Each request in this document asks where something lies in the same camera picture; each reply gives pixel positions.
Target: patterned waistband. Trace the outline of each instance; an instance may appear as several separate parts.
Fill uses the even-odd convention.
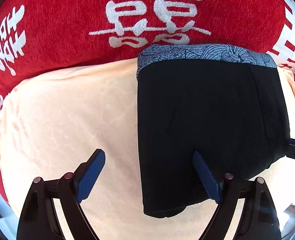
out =
[[[171,59],[207,59],[233,63],[247,63],[276,68],[269,54],[256,53],[248,49],[226,44],[156,45],[144,49],[137,58],[137,73],[152,63]]]

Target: blue gripper pad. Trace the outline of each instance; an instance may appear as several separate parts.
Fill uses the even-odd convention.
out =
[[[222,200],[220,184],[197,151],[193,154],[193,165],[209,198],[219,204]]]
[[[89,165],[87,171],[85,171],[83,177],[78,184],[78,191],[76,195],[76,200],[81,203],[82,200],[87,199],[91,193],[93,186],[100,175],[105,164],[105,153],[100,150],[100,152],[95,156],[92,163]]]

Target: black fabric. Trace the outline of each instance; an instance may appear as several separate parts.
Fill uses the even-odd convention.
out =
[[[250,179],[285,156],[290,138],[277,69],[250,64],[153,63],[138,76],[137,117],[144,213],[159,218],[208,199],[192,164],[196,150]]]

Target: red towel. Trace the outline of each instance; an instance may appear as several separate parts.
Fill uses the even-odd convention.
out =
[[[293,0],[6,0],[0,8],[0,105],[23,79],[133,58],[153,42],[270,51],[295,70],[294,32]],[[6,199],[1,175],[0,193]]]

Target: beige cloth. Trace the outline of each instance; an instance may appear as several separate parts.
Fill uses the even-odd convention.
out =
[[[189,206],[172,218],[143,214],[136,70],[137,59],[62,69],[21,82],[5,98],[0,114],[0,167],[17,215],[36,176],[58,179],[101,148],[105,166],[81,204],[100,239],[191,240],[201,236],[216,208],[212,200]],[[287,80],[282,86],[294,113],[290,121],[295,122],[294,95],[289,93]],[[293,125],[291,134],[295,135]],[[260,175],[282,212],[295,199],[295,160],[282,158]],[[72,239],[62,210],[57,211],[66,238]],[[240,205],[236,214],[241,215]],[[238,216],[226,239],[232,238]]]

